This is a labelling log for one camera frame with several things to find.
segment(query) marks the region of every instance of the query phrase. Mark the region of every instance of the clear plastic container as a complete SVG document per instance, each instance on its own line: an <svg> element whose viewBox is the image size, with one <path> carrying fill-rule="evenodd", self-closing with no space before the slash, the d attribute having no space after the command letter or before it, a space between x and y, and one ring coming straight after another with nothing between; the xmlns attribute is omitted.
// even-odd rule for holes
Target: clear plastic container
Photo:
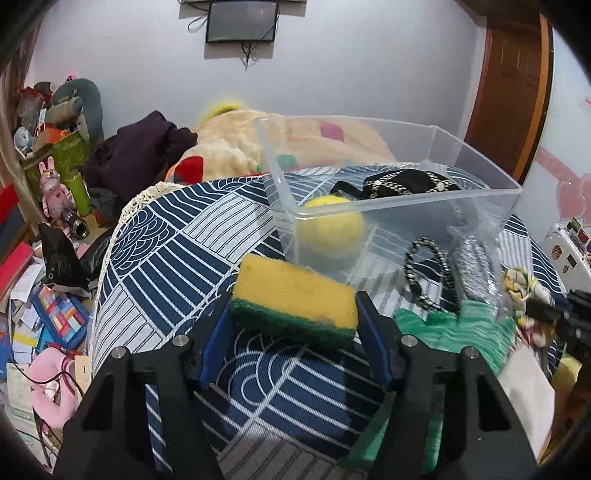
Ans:
<svg viewBox="0 0 591 480"><path fill-rule="evenodd" d="M256 120L255 128L286 259L343 283L361 286L398 271L410 243L422 236L449 249L450 227L471 231L484 224L498 234L521 194L484 155L435 126L274 116ZM368 176L394 168L435 170L461 190L304 206L339 180L361 188Z"/></svg>

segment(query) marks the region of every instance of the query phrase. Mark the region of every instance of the tennis ball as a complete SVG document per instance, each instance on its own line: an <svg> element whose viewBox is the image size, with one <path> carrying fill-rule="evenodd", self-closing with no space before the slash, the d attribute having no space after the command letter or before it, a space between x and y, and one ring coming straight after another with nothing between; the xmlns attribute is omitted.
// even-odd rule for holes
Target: tennis ball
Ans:
<svg viewBox="0 0 591 480"><path fill-rule="evenodd" d="M318 207L335 203L349 203L343 197L324 195L304 204ZM307 220L298 220L300 245L313 252L332 258L344 258L359 251L365 239L365 223L360 212L340 213Z"/></svg>

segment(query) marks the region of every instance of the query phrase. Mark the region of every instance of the television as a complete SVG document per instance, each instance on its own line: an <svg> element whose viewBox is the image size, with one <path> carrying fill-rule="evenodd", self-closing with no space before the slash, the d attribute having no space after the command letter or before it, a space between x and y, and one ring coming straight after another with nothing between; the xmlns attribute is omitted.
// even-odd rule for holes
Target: television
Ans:
<svg viewBox="0 0 591 480"><path fill-rule="evenodd" d="M210 0L205 41L272 42L278 9L277 0Z"/></svg>

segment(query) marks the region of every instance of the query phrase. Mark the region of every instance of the blue gripper pad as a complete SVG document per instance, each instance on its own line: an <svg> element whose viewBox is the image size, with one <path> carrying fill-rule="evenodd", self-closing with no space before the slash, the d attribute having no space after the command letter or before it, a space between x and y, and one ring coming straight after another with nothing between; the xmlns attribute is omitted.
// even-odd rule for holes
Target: blue gripper pad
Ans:
<svg viewBox="0 0 591 480"><path fill-rule="evenodd" d="M215 309L212 316L217 316ZM216 381L235 330L232 315L230 314L230 302L227 301L223 305L212 334L203 349L202 370L199 375L199 384L202 388L208 388L210 383Z"/></svg>
<svg viewBox="0 0 591 480"><path fill-rule="evenodd" d="M358 292L355 301L357 331L371 374L386 390L394 390L401 386L406 372L406 361L398 350L402 333L393 319L378 313L366 292Z"/></svg>

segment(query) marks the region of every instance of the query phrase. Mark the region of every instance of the bracelet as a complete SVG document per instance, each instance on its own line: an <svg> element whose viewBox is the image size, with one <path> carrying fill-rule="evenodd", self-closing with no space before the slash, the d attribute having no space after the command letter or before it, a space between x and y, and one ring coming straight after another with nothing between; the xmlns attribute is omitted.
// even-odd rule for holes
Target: bracelet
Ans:
<svg viewBox="0 0 591 480"><path fill-rule="evenodd" d="M441 283L445 285L454 297L456 296L456 290L453 285L452 272L447 263L447 255L439 248L439 246L430 238L422 236L417 241L413 242L410 248L404 255L404 276L408 282L410 292L415 299L426 309L435 310L436 312L446 312L439 305L435 304L429 297L423 293L423 288L418 282L417 272L414 268L414 256L422 248L428 248L433 252L435 260L441 266Z"/></svg>

